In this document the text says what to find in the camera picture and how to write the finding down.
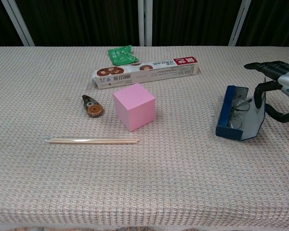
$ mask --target robotic arm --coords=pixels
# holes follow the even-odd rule
[[[262,105],[262,95],[265,91],[281,90],[284,94],[289,96],[289,64],[282,61],[266,62],[266,63],[251,63],[244,65],[246,69],[254,69],[264,73],[265,76],[272,79],[272,81],[260,83],[254,92],[254,101],[256,108]],[[265,105],[265,111],[273,119],[281,122],[289,122],[289,113],[283,114],[275,110],[271,105]]]

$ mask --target eyeglasses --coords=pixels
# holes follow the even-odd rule
[[[252,99],[245,100],[240,96],[233,99],[227,124],[229,128],[240,129],[242,127],[243,122],[239,115],[246,113],[250,109],[251,101]]]

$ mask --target cookie image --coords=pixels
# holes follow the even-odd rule
[[[109,72],[109,73],[114,73],[115,71],[117,71],[117,67],[116,66],[112,66],[112,67],[109,67],[109,68],[106,68],[107,69],[107,71]]]
[[[123,68],[117,67],[117,69],[111,72],[111,74],[116,75],[116,74],[121,74],[123,72],[124,72]]]
[[[109,71],[107,69],[101,69],[101,70],[97,71],[97,75],[98,76],[108,76]]]
[[[153,66],[150,65],[143,65],[139,68],[140,70],[144,71],[144,70],[150,70],[153,69]]]

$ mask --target red label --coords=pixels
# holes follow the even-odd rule
[[[175,63],[178,65],[185,65],[185,64],[194,64],[197,63],[197,60],[194,57],[185,57],[181,59],[174,59]]]

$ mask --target knit tablecloth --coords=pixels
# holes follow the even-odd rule
[[[194,56],[200,72],[142,85],[154,122],[128,132],[94,69],[112,47],[0,47],[0,230],[15,227],[289,230],[289,123],[259,135],[215,135],[227,85],[254,88],[243,66],[281,60],[287,47],[133,47],[141,62]],[[90,118],[82,95],[104,108]],[[289,112],[281,91],[267,103]],[[49,144],[47,137],[139,138],[132,145]]]

